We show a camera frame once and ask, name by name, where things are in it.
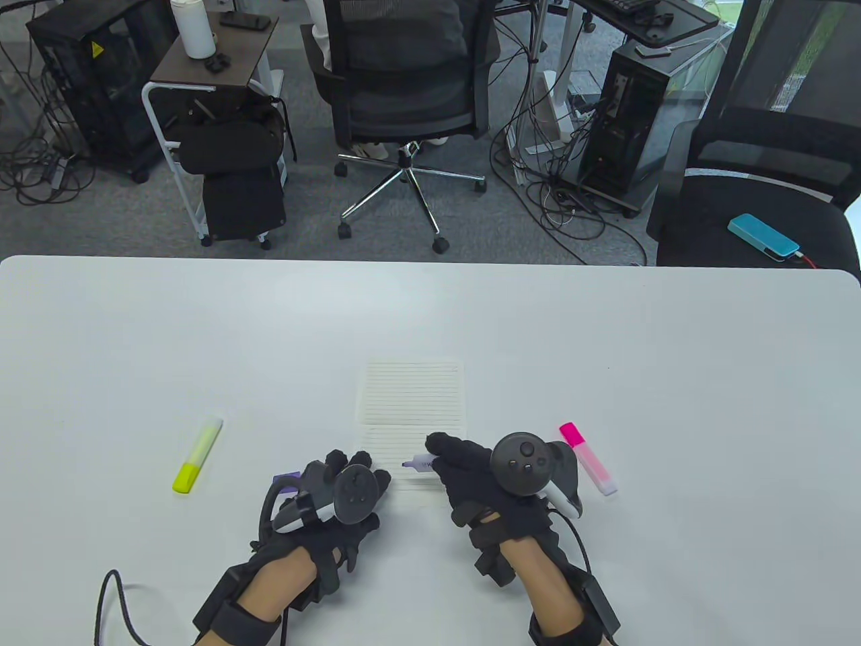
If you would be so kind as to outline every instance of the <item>lined notepad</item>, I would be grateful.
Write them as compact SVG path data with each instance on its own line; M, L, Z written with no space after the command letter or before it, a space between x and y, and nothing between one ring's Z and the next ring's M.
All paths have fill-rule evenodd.
M419 474L401 464L426 453L424 439L442 431L465 437L463 367L453 361L372 361L361 381L359 448L374 466L392 474L387 504L395 507L445 505L434 473Z

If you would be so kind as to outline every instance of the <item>yellow highlighter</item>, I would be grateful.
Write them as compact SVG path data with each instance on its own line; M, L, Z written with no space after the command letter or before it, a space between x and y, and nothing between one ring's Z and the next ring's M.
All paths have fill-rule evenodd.
M201 472L201 467L209 455L209 450L215 444L222 424L224 424L224 420L217 417L208 417L203 423L195 447L189 453L189 458L179 469L177 478L173 481L173 490L178 494L187 494L195 485L197 475Z

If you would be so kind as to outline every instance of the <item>chrome chair base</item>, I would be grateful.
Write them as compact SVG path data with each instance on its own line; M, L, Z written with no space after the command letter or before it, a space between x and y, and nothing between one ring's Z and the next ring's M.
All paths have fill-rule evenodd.
M415 193L416 197L418 198L418 203L424 211L424 217L427 218L428 224L430 224L430 228L433 229L434 242L432 248L434 252L442 254L449 249L449 242L440 234L437 220L436 218L434 218L433 213L431 212L431 207L428 206L427 200L424 199L424 193L422 193L421 186L418 185L418 180L416 176L424 174L436 175L438 177L452 177L454 179L468 179L471 182L474 182L474 189L479 193L484 193L487 191L487 183L483 175L455 173L450 171L443 171L437 168L430 168L428 166L414 165L412 161L420 147L421 145L416 141L410 142L409 144L402 146L398 149L398 161L396 162L357 157L356 155L338 154L338 159L340 161L338 161L338 163L335 165L335 175L337 175L338 177L347 176L346 162L363 164L366 166L378 166L381 168L387 168L391 171L382 179L380 183L378 183L373 189L371 189L371 191L367 195L365 195L358 202L350 205L350 207L347 208L347 210L345 210L341 214L341 223L338 225L338 237L340 239L347 239L352 237L352 231L350 229L350 225L347 223L347 219L350 218L350 216L353 215L358 209L360 209L365 204L370 202L374 197L379 195L390 183L394 182L394 180L396 179L399 179L401 182L406 181L410 184L410 186L412 186L412 191L413 193Z

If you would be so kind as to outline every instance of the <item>black mesh chair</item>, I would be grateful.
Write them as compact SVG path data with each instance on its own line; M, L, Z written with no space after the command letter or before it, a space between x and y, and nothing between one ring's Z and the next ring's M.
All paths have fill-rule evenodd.
M487 76L499 57L493 27L495 0L325 0L331 70L302 25L308 64L320 96L331 105L336 142L396 143L398 161L377 161L339 154L345 162L390 170L365 197L341 215L338 237L351 236L347 219L396 179L407 181L434 231L433 250L445 253L440 234L416 179L417 174L467 179L486 190L483 175L441 171L415 165L427 139L453 134L479 138L487 132Z
M745 1L702 120L672 137L647 226L657 264L807 266L727 230L749 213L861 278L845 216L861 192L860 34L857 2Z

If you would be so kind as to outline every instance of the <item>forearm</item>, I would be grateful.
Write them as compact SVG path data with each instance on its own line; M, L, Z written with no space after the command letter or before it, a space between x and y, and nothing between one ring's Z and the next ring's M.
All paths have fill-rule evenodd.
M239 597L237 604L265 622L276 621L293 600L317 578L317 566L305 548L264 565ZM201 637L199 646L225 646L211 630Z
M583 623L583 608L534 538L505 541L499 548L523 582L545 637L564 635Z

